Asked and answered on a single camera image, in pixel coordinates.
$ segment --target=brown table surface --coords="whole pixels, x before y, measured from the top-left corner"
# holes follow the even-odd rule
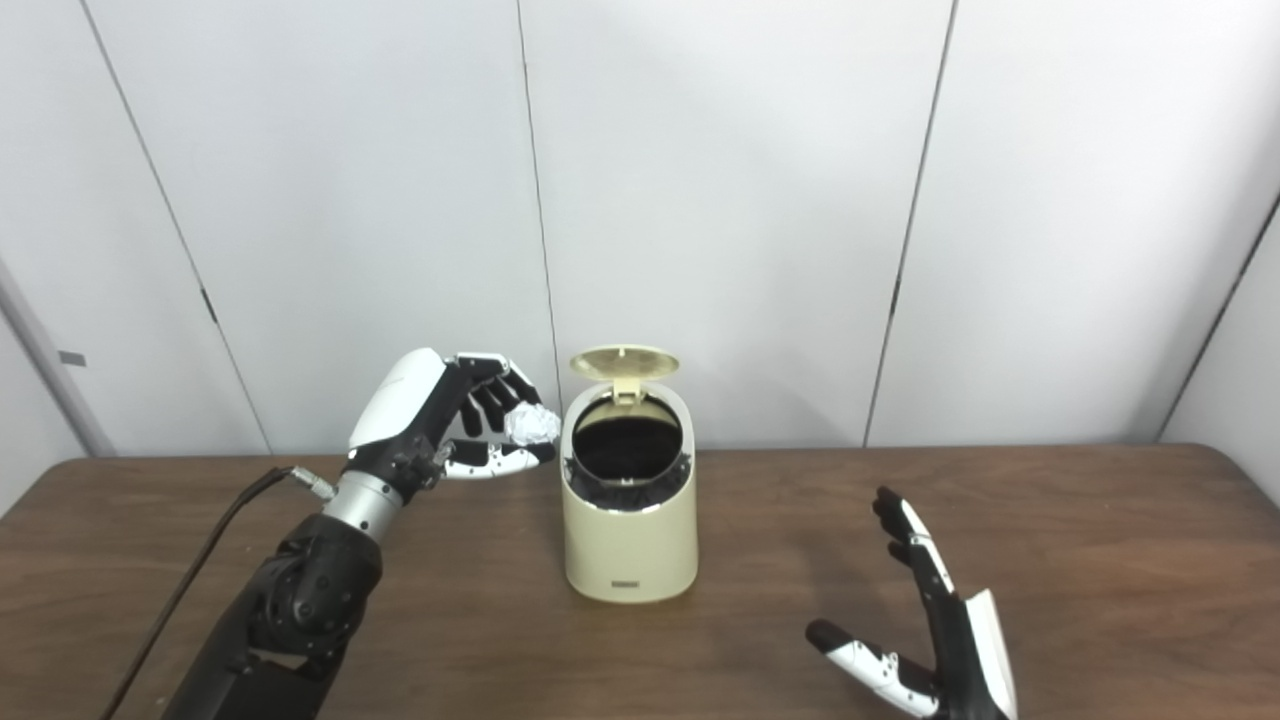
[[[95,717],[230,498],[273,464],[79,460],[0,520],[0,716]],[[1280,717],[1280,512],[1199,446],[705,452],[701,574],[611,606],[562,571],[550,468],[397,519],[321,717],[897,717],[804,641],[829,618],[932,664],[869,503],[908,497],[1000,605],[1021,717]],[[155,717],[210,625],[316,509],[282,484],[223,538],[118,717]]]

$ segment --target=white wall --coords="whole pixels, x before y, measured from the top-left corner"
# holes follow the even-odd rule
[[[704,447],[856,446],[881,361],[873,445],[1149,441],[1280,190],[1280,5],[961,4],[882,359],[946,0],[88,6],[177,227],[78,5],[6,3],[0,284],[124,454],[618,341]]]
[[[705,447],[860,445],[950,3],[524,12],[561,359],[672,351]]]
[[[81,455],[79,441],[0,314],[0,515],[51,465]]]
[[[1275,218],[1161,439],[1221,450],[1280,505],[1280,222]]]
[[[961,3],[872,445],[1152,441],[1280,190],[1280,4]]]
[[[262,452],[261,433],[77,3],[0,3],[0,259],[114,451]]]
[[[513,1],[91,3],[276,451],[402,354],[556,366]]]

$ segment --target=trash can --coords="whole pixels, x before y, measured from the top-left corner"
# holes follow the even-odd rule
[[[680,363],[614,345],[570,366],[600,384],[573,400],[561,433],[568,582],[605,602],[675,597],[698,575],[694,428],[680,396],[654,380]]]

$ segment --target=robotic hand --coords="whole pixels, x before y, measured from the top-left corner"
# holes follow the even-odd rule
[[[914,717],[1016,720],[1014,676],[991,591],[960,600],[911,505],[888,488],[876,495],[872,507],[893,537],[888,553],[915,575],[937,670],[855,639],[827,620],[810,623],[805,637],[842,670]]]
[[[454,416],[479,436],[481,414],[509,442],[444,439]],[[381,579],[379,542],[396,514],[442,477],[493,478],[550,460],[558,432],[556,414],[500,355],[444,360],[422,348],[402,357],[356,423],[337,488],[291,471],[324,510],[280,542],[227,609],[164,719],[315,717]]]

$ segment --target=black robotic forearm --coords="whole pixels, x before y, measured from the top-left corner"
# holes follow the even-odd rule
[[[164,720],[315,717],[381,574],[369,536],[308,516],[223,612]],[[262,652],[302,661],[288,667]]]
[[[291,471],[325,497],[324,511],[284,538],[218,620],[164,720],[315,717],[381,579],[379,542],[397,512],[451,473],[497,477],[554,456],[549,441],[444,439],[454,416],[475,437],[481,411],[502,432],[504,414],[521,405],[549,413],[500,355],[443,360],[422,348],[402,357],[356,424],[337,489]],[[300,664],[289,667],[266,653]]]

